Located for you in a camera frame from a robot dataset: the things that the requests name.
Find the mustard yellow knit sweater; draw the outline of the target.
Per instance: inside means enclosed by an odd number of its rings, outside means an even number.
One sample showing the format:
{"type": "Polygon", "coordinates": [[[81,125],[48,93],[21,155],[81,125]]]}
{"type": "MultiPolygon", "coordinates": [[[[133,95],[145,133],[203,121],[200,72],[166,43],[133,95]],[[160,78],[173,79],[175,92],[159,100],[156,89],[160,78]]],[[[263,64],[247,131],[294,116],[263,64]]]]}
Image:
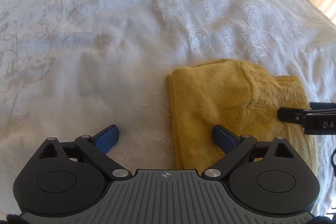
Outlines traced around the mustard yellow knit sweater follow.
{"type": "Polygon", "coordinates": [[[277,117],[281,107],[308,108],[300,78],[273,76],[248,61],[220,59],[176,69],[168,77],[168,87],[177,168],[202,172],[223,157],[212,134],[220,124],[260,141],[283,136],[317,172],[315,137],[277,117]]]}

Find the white floral bedspread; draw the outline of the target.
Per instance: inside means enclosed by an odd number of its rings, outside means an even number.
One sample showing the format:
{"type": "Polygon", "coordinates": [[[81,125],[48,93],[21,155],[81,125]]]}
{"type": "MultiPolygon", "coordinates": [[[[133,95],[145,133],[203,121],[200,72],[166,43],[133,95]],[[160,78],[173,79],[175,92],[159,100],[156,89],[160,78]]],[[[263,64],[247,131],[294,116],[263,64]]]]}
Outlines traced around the white floral bedspread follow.
{"type": "Polygon", "coordinates": [[[308,0],[1,0],[1,217],[49,136],[116,124],[110,156],[174,168],[167,76],[240,59],[335,101],[335,25],[308,0]]]}

